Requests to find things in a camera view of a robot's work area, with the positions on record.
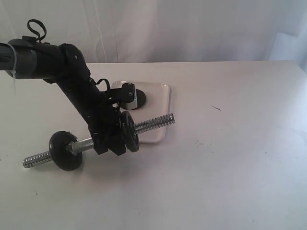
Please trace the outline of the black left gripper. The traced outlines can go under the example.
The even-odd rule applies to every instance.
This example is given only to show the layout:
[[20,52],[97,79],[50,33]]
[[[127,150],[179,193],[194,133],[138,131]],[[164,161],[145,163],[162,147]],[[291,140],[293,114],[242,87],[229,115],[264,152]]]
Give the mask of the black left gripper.
[[87,124],[98,155],[109,150],[117,156],[126,153],[125,143],[120,136],[120,114],[118,103],[88,104]]

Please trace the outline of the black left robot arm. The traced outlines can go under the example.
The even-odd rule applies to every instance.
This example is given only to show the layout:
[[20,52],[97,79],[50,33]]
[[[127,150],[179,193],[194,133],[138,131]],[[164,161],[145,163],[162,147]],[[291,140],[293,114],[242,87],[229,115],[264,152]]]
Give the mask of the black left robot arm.
[[91,78],[81,51],[74,45],[38,43],[32,37],[13,39],[0,45],[0,69],[16,79],[43,79],[57,84],[88,125],[98,154],[110,150],[126,152],[121,112],[108,80],[107,90],[100,91]]

